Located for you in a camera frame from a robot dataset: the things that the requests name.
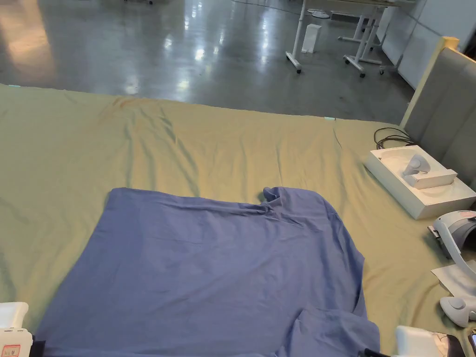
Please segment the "phone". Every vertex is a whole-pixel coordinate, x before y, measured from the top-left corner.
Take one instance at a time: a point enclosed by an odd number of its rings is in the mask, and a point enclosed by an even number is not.
[[[473,348],[473,352],[476,355],[476,330],[472,330],[471,334],[468,336],[469,343],[471,344],[471,347]]]

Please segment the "bed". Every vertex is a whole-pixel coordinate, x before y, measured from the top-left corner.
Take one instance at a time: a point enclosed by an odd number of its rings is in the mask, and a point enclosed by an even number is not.
[[[113,188],[259,203],[285,186],[320,193],[366,258],[383,352],[397,325],[466,341],[438,306],[449,294],[430,270],[450,262],[432,219],[413,220],[363,165],[383,126],[1,85],[0,301],[27,302],[34,332]]]

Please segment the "label sticker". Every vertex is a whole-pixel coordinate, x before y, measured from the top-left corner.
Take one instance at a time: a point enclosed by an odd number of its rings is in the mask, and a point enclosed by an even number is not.
[[[20,354],[20,345],[5,345],[1,352],[1,357],[18,357]]]

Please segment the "white box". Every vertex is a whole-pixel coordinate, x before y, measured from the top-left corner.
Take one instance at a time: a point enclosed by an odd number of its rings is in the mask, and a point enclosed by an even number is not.
[[[424,189],[411,187],[403,178],[403,170],[415,154],[428,161],[430,172],[446,169],[416,145],[372,150],[365,166],[414,219],[441,216],[468,209],[473,204],[476,192],[457,177],[451,185]]]
[[[1,357],[28,357],[33,337],[24,328],[0,329]]]
[[[306,35],[304,36],[304,42],[302,44],[302,53],[314,53],[316,52],[316,43],[319,39],[321,26],[310,24],[306,28]]]

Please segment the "white paper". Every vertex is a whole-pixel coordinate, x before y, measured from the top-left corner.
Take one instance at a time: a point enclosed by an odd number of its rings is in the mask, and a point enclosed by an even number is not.
[[[476,270],[476,262],[474,260],[470,260],[467,263],[471,269]],[[456,264],[433,269],[431,272],[436,275],[453,296],[458,298],[476,296],[476,281],[466,275]]]

